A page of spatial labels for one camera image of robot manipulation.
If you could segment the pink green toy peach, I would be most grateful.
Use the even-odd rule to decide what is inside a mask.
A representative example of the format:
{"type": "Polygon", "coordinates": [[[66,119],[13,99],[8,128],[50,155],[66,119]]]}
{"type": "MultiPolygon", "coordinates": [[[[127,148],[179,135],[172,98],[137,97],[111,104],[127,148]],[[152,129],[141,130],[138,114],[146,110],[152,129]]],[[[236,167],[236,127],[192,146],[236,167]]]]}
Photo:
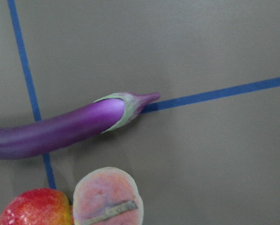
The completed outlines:
{"type": "Polygon", "coordinates": [[[125,202],[134,208],[113,217],[96,222],[96,225],[141,225],[144,206],[135,180],[127,172],[116,167],[97,169],[76,185],[73,195],[73,219],[75,225],[101,217],[105,212],[125,202]]]}

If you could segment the purple toy eggplant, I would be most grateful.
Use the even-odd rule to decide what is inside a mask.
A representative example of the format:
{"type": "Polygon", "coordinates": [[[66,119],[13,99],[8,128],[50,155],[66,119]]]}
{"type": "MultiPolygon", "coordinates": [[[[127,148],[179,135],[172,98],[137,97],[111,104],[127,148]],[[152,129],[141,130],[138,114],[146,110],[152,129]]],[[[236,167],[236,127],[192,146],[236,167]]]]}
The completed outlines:
{"type": "Polygon", "coordinates": [[[74,111],[32,124],[0,128],[0,159],[23,159],[58,150],[134,120],[159,93],[118,92],[74,111]]]}

